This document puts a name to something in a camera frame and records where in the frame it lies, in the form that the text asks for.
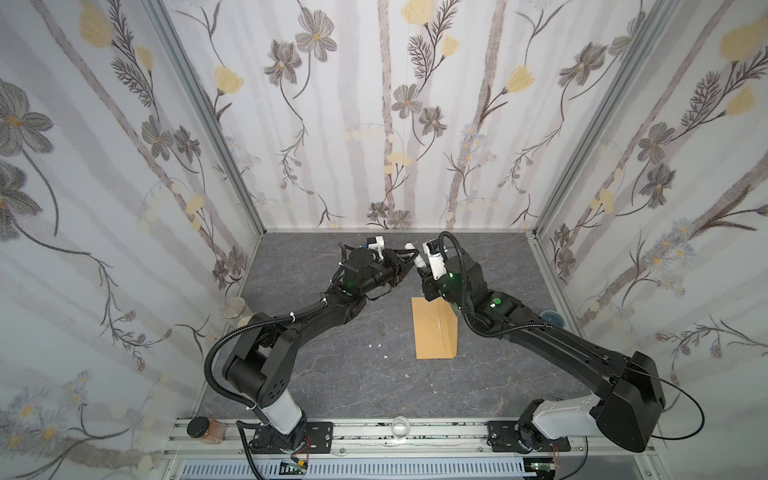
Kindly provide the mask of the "tan paper envelope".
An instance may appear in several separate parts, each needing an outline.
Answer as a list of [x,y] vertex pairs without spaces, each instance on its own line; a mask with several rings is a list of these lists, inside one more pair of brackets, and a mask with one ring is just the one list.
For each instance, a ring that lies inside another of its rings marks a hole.
[[458,351],[458,318],[442,298],[411,299],[416,358],[453,359]]

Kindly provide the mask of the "white glue stick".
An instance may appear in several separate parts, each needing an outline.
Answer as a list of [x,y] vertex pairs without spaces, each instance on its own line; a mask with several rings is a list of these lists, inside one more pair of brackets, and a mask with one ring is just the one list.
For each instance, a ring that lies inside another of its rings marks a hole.
[[410,252],[413,263],[417,269],[425,270],[427,268],[427,264],[424,261],[423,257],[421,256],[421,253],[418,251],[418,248],[413,243],[406,243],[405,249]]

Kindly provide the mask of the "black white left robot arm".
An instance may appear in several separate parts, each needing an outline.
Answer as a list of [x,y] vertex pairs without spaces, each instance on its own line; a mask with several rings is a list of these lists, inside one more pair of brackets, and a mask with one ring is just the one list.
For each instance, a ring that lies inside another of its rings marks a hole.
[[287,314],[258,313],[210,348],[204,378],[218,395],[243,405],[271,431],[271,445],[296,451],[307,443],[307,417],[288,390],[299,350],[320,334],[355,319],[370,292],[398,286],[424,264],[411,244],[402,249],[342,243],[341,261],[314,304]]

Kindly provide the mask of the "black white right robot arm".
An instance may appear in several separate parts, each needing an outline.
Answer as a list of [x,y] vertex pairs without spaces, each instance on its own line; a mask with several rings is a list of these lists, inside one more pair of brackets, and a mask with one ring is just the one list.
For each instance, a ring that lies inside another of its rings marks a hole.
[[667,406],[667,383],[653,359],[594,344],[490,289],[481,266],[465,251],[451,256],[435,242],[424,251],[419,274],[426,300],[447,301],[476,335],[522,346],[589,390],[568,400],[532,400],[513,428],[514,450],[530,453],[561,438],[602,436],[626,451],[645,451]]

